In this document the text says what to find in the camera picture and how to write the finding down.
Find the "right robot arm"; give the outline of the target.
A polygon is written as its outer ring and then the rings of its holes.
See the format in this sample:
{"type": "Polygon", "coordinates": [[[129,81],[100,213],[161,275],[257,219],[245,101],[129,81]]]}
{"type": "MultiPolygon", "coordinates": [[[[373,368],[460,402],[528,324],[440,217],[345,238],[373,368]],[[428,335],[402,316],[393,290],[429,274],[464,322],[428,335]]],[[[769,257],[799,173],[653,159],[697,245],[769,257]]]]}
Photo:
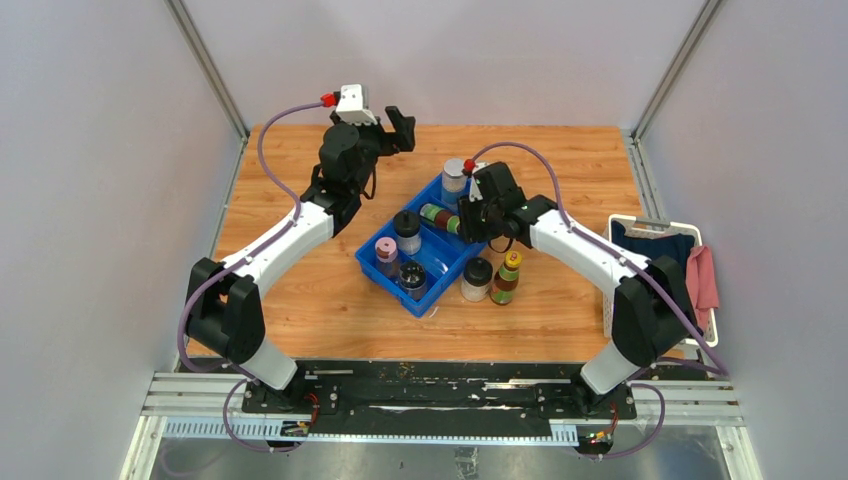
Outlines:
{"type": "Polygon", "coordinates": [[[607,345],[570,379],[565,395],[584,417],[596,417],[611,394],[686,338],[699,334],[681,264],[650,259],[584,228],[552,199],[525,196],[503,162],[467,160],[469,192],[458,200],[462,239],[516,240],[562,262],[613,300],[607,345]]]}

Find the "yellow cap sauce bottle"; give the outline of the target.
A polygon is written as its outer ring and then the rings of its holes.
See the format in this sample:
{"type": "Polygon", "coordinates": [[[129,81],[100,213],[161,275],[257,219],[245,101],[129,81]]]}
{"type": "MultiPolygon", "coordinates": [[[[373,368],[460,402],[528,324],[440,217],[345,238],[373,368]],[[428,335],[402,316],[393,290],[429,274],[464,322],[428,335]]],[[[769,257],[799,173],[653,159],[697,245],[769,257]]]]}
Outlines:
{"type": "Polygon", "coordinates": [[[512,302],[519,282],[521,263],[522,255],[518,251],[509,250],[504,254],[490,290],[490,299],[495,304],[507,305],[512,302]]]}

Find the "black cap soy bottle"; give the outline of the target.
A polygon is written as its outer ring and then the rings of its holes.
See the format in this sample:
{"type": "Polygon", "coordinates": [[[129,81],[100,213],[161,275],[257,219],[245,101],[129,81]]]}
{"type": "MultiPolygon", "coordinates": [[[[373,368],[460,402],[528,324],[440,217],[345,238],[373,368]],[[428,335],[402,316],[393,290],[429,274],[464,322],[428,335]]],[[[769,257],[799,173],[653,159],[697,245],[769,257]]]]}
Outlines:
{"type": "Polygon", "coordinates": [[[399,288],[413,301],[420,301],[428,290],[426,269],[414,260],[400,265],[398,271],[399,288]]]}

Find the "left aluminium frame post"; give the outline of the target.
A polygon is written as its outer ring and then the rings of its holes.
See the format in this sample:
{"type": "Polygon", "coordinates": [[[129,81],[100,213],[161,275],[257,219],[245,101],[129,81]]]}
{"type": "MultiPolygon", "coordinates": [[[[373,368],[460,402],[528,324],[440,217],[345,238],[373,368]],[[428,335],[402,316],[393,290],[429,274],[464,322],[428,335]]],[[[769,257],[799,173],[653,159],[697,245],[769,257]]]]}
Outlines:
{"type": "Polygon", "coordinates": [[[225,117],[238,137],[241,138],[243,142],[246,142],[250,135],[250,128],[240,113],[232,94],[227,88],[224,78],[217,68],[213,56],[203,40],[202,34],[198,29],[186,2],[183,0],[165,0],[164,4],[168,8],[177,28],[180,30],[184,41],[186,42],[214,96],[222,108],[225,117]]]}

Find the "red cap sauce bottle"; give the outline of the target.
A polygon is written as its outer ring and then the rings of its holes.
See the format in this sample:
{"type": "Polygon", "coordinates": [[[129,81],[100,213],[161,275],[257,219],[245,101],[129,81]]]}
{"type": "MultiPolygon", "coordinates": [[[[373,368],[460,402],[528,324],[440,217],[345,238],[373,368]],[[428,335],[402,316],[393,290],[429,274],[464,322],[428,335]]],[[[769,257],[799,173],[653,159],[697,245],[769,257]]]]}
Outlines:
{"type": "Polygon", "coordinates": [[[460,217],[451,210],[433,203],[425,203],[419,209],[421,221],[437,229],[458,235],[461,231],[460,217]]]}

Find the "white plastic basket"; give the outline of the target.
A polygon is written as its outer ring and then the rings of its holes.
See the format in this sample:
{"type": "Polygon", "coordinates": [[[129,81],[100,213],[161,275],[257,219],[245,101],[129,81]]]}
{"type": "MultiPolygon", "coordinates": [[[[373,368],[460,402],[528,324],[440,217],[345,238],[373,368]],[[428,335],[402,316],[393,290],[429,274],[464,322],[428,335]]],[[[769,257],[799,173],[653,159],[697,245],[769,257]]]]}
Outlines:
{"type": "Polygon", "coordinates": [[[683,270],[685,284],[696,317],[696,326],[710,347],[719,343],[715,311],[720,307],[712,250],[698,227],[679,222],[650,222],[613,214],[608,217],[604,237],[611,243],[656,260],[668,256],[683,270]]]}

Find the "silver lid blue label jar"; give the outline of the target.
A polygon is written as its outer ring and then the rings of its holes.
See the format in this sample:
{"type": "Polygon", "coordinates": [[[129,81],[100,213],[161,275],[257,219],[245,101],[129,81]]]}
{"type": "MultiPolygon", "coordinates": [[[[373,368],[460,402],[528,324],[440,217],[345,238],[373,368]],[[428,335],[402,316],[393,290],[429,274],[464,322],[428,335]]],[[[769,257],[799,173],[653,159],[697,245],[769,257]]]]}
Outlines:
{"type": "Polygon", "coordinates": [[[441,201],[449,208],[456,209],[458,199],[464,194],[467,177],[463,172],[464,160],[458,157],[448,159],[441,173],[441,201]]]}

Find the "dark blue cloth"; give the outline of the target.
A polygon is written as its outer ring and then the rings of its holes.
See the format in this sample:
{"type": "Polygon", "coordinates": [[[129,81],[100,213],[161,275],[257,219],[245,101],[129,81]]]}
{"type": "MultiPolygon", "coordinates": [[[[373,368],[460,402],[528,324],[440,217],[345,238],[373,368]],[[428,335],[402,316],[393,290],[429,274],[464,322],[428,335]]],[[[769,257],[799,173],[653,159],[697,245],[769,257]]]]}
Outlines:
{"type": "Polygon", "coordinates": [[[696,238],[685,234],[674,234],[658,238],[628,236],[625,226],[615,220],[611,223],[610,235],[613,244],[634,253],[644,255],[651,260],[668,256],[674,259],[683,271],[686,270],[690,253],[696,246],[696,238]]]}

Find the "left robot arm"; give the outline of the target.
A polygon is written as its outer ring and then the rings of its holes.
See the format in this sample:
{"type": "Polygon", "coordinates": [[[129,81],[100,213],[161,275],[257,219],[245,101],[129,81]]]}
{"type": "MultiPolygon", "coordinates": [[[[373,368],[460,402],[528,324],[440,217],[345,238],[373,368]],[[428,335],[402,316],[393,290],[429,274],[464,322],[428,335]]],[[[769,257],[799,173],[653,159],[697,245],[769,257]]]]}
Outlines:
{"type": "Polygon", "coordinates": [[[337,236],[376,190],[379,158],[414,150],[416,120],[395,106],[380,120],[357,122],[336,107],[322,139],[309,187],[295,196],[293,209],[239,253],[222,261],[208,257],[192,267],[177,344],[188,360],[187,340],[216,353],[248,379],[268,388],[268,400],[283,413],[298,411],[306,386],[296,361],[266,333],[262,301],[269,289],[311,250],[337,236]]]}

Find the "aluminium frame post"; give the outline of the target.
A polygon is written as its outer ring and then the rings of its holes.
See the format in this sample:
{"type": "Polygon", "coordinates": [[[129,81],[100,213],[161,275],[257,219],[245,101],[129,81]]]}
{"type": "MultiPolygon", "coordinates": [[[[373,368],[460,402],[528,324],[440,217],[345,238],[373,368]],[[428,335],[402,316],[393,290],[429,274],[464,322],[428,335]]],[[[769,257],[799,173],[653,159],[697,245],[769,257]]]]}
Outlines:
{"type": "Polygon", "coordinates": [[[679,77],[683,74],[684,69],[724,4],[725,1],[723,0],[706,0],[702,2],[691,26],[663,73],[660,82],[635,126],[631,129],[631,138],[634,143],[640,142],[650,130],[679,77]]]}
{"type": "Polygon", "coordinates": [[[240,113],[232,94],[227,88],[224,78],[217,68],[213,56],[203,40],[202,34],[198,29],[186,2],[183,0],[165,0],[164,4],[168,8],[177,28],[180,30],[184,41],[186,42],[214,96],[222,108],[225,117],[238,137],[241,138],[243,142],[246,142],[250,135],[250,128],[240,113]]]}

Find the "blue divided plastic bin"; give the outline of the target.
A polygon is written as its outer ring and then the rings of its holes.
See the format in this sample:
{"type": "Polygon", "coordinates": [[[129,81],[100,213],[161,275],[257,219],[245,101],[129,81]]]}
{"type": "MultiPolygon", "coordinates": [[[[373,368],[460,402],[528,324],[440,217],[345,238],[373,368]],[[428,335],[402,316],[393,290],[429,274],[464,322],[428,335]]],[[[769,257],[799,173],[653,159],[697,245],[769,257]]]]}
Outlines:
{"type": "Polygon", "coordinates": [[[421,249],[412,256],[398,252],[400,263],[415,261],[426,271],[426,291],[420,299],[410,297],[396,279],[390,279],[377,267],[375,244],[382,237],[394,237],[392,221],[380,227],[356,251],[355,258],[362,273],[415,317],[427,313],[441,295],[462,275],[468,260],[479,256],[486,247],[485,243],[466,244],[452,233],[423,224],[420,230],[421,249]]]}

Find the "pink lid spice jar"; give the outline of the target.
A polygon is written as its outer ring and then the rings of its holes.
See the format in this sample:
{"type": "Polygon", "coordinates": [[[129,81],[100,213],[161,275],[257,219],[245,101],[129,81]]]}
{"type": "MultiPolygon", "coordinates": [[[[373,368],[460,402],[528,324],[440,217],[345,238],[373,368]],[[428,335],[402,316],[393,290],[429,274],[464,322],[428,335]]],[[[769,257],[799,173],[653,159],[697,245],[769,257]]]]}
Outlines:
{"type": "Polygon", "coordinates": [[[374,246],[376,268],[388,279],[396,279],[400,270],[400,258],[396,240],[384,236],[377,239],[374,246]]]}

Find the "right aluminium frame post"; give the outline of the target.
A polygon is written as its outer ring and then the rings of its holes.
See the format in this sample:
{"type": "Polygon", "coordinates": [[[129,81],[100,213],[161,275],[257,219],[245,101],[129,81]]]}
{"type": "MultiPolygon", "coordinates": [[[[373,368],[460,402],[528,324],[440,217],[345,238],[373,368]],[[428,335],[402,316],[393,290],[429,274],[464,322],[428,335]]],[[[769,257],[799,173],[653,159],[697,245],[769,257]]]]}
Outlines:
{"type": "Polygon", "coordinates": [[[650,130],[679,77],[683,74],[684,69],[724,4],[725,1],[723,0],[706,0],[702,2],[691,26],[663,73],[660,82],[635,126],[631,129],[631,138],[634,143],[640,142],[650,130]]]}

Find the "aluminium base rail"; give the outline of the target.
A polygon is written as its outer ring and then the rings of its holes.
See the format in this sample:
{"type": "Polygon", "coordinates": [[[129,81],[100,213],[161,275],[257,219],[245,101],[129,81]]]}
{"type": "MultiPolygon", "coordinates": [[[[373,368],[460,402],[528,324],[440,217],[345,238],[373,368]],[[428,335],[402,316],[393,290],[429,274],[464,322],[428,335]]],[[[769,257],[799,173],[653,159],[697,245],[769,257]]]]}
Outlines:
{"type": "Polygon", "coordinates": [[[729,382],[663,363],[583,415],[575,371],[313,359],[290,401],[223,367],[158,372],[121,477],[761,477],[729,382]]]}

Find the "black lid jar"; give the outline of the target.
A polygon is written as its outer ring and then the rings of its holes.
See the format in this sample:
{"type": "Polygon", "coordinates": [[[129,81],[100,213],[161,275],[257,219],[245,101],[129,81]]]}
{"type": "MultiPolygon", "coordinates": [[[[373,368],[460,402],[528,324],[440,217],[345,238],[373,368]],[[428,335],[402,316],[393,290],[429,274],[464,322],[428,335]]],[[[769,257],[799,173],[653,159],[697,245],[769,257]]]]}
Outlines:
{"type": "Polygon", "coordinates": [[[422,245],[419,214],[411,210],[401,210],[393,217],[392,226],[398,249],[409,256],[417,254],[422,245]]]}
{"type": "Polygon", "coordinates": [[[469,259],[460,284],[462,296],[470,302],[484,300],[489,294],[492,278],[493,266],[488,260],[482,257],[469,259]]]}

